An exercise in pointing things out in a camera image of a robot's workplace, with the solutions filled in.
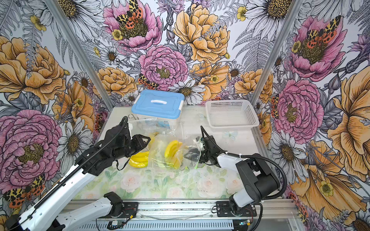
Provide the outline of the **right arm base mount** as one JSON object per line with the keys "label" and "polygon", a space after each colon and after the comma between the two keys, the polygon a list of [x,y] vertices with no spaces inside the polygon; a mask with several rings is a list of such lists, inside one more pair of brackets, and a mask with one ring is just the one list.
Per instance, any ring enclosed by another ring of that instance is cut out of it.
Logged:
{"label": "right arm base mount", "polygon": [[257,212],[251,205],[246,205],[242,208],[237,205],[230,204],[229,201],[216,202],[216,214],[218,217],[256,217]]}

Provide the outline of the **clear zip-top bag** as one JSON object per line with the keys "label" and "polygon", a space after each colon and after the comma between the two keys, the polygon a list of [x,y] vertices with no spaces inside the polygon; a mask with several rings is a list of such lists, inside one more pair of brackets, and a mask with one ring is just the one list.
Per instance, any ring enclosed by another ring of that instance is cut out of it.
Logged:
{"label": "clear zip-top bag", "polygon": [[[147,119],[140,119],[140,120],[133,120],[129,122],[130,124],[130,132],[132,135],[141,134],[144,136],[149,137],[149,135],[153,132],[158,132],[159,135],[166,135],[170,134],[177,138],[180,138],[182,141],[184,140],[184,132],[183,132],[183,126],[181,123],[179,123],[178,127],[176,129],[169,129],[164,128],[158,125],[156,118],[147,118]],[[143,149],[141,152],[149,151],[151,146],[147,146],[145,149]]]}

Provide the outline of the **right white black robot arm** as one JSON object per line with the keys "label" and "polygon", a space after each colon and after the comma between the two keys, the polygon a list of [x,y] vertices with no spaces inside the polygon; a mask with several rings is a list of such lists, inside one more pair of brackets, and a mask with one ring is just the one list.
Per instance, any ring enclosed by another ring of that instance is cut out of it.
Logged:
{"label": "right white black robot arm", "polygon": [[235,171],[243,187],[229,198],[230,211],[239,215],[248,206],[280,197],[287,176],[278,163],[259,154],[242,155],[222,149],[213,136],[197,137],[194,147],[186,147],[183,164],[197,168],[206,164]]}

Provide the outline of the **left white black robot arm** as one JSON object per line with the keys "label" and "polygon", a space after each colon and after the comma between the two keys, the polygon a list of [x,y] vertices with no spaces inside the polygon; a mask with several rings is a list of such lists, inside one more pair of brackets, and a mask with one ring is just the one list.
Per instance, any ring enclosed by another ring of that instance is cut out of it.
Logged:
{"label": "left white black robot arm", "polygon": [[21,215],[12,215],[5,222],[7,231],[67,231],[74,230],[86,222],[100,217],[121,217],[125,213],[124,203],[114,192],[106,193],[101,199],[72,215],[63,218],[60,213],[65,206],[88,183],[99,176],[113,162],[130,158],[145,149],[150,137],[130,135],[129,125],[123,123],[106,132],[103,140],[85,150],[75,164],[39,202]]}

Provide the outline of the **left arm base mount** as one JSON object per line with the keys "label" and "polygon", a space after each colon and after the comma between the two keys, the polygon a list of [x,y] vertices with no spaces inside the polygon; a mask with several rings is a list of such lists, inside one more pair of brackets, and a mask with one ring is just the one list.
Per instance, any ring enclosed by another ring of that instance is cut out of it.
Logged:
{"label": "left arm base mount", "polygon": [[104,194],[103,198],[109,201],[111,208],[108,213],[100,218],[126,218],[136,217],[138,202],[123,201],[115,192]]}

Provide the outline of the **panda print zip-top bag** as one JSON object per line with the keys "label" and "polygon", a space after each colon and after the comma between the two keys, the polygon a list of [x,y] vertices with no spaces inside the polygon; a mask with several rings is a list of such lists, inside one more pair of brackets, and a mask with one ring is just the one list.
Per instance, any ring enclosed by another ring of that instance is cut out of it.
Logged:
{"label": "panda print zip-top bag", "polygon": [[151,168],[165,170],[196,169],[201,156],[200,141],[187,139],[182,141],[173,135],[159,135],[149,149]]}

